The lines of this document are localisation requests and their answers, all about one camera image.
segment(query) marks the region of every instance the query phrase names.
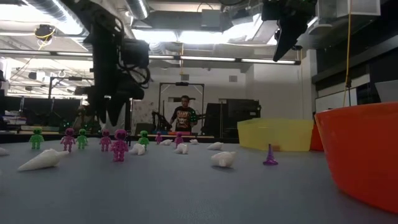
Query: orange object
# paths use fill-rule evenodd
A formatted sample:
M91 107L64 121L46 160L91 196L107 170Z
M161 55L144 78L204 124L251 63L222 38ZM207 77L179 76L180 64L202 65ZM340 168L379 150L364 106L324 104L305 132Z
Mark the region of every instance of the orange object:
M316 124L313 125L312 129L310 150L323 151L321 136L319 135L318 126Z
M315 117L337 186L398 213L398 103L334 109Z

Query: toy figure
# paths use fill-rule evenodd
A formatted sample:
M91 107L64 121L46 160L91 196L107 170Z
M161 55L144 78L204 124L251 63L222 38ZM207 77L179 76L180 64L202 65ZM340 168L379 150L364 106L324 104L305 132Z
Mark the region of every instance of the toy figure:
M174 139L174 142L175 142L175 148L177 148L177 146L180 144L180 143L183 143L184 142L184 140L182 139L182 133L181 132L177 132L177 137Z
M278 165L278 162L274 159L274 152L271 144L268 144L268 156L267 160L262 162L264 165Z
M107 129L102 130L102 138L99 144L101 145L101 152L108 151L109 145L112 143L111 138L109 137L109 131Z
M139 133L141 135L141 138L138 139L138 143L145 145L145 151L147 150L147 145L149 144L148 140L148 132L147 131L141 131Z
M86 144L88 143L85 129L80 129L79 130L79 136L76 138L76 140L77 140L77 143L78 143L78 148L79 149L84 149Z
M67 128L65 130L65 136L61 140L61 144L63 144L63 150L67 150L67 146L69 146L68 151L72 151L72 143L76 144L75 138L73 137L73 128Z
M131 131L127 131L126 143L131 146Z
M33 130L34 135L32 135L29 139L29 142L32 143L32 149L40 149L40 143L44 142L44 138L42 135L42 129L41 128L35 128Z
M129 150L127 143L124 142L126 139L127 132L123 129L119 129L115 132L114 138L115 142L112 143L111 151L113 151L113 162L123 162L124 152Z
M163 141L161 134L162 134L162 133L161 133L160 131L158 131L158 132L156 133L156 135L157 135L156 138L155 138L156 144L160 144L160 142Z

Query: yellow plastic container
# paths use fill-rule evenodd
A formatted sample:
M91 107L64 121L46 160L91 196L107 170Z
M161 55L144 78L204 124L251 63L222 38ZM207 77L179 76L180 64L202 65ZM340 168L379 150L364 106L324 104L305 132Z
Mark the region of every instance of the yellow plastic container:
M268 144L281 151L309 151L313 121L296 119L250 119L238 122L242 147L268 150Z

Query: pink toy figure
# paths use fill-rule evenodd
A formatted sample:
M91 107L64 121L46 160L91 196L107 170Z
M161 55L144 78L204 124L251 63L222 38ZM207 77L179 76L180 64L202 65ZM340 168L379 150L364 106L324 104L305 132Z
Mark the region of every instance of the pink toy figure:
M107 129L102 130L102 136L104 137L102 137L101 141L99 142L101 145L101 152L108 151L108 147L112 143L111 138L109 137L109 131Z
M112 143L111 151L113 151L113 162L123 162L124 152L129 150L127 143L124 141L126 139L126 130L119 129L114 133L115 142Z
M181 132L177 132L177 137L174 139L175 142L175 148L177 148L178 144L183 143L184 140L182 139L182 133Z
M271 144L268 144L268 156L267 160L262 162L264 165L278 165L278 162L274 158L274 151L272 150Z
M160 142L163 140L162 139L162 136L161 136L161 132L160 131L158 131L157 133L156 133L156 138L155 138L155 140L156 140L156 144L160 144Z
M67 146L69 146L68 151L72 151L72 143L76 144L75 138L73 137L73 128L67 128L65 130L65 136L61 140L61 144L63 144L63 150L67 150Z

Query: black t-shirt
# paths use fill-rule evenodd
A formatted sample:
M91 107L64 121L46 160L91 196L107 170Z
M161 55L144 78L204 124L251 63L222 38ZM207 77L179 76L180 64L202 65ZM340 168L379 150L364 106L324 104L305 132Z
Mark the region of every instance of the black t-shirt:
M175 121L175 131L191 131L191 123L198 121L197 114L191 107L179 106L174 110L172 120Z

